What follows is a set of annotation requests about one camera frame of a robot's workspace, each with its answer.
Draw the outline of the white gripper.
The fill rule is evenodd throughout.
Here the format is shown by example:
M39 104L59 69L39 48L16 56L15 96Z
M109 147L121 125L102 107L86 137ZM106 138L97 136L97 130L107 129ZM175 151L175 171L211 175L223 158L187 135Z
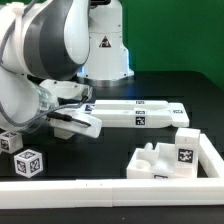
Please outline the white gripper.
M49 124L53 128L82 134L88 137L97 138L100 134L102 121L89 114L72 112L70 121L51 118Z

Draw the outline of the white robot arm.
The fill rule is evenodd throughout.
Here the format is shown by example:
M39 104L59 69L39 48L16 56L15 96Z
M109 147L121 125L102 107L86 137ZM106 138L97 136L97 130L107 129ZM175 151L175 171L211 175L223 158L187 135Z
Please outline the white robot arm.
M0 128L26 132L44 118L55 128L99 136L102 121L60 105L74 92L134 77L122 38L119 0L31 0L0 8Z

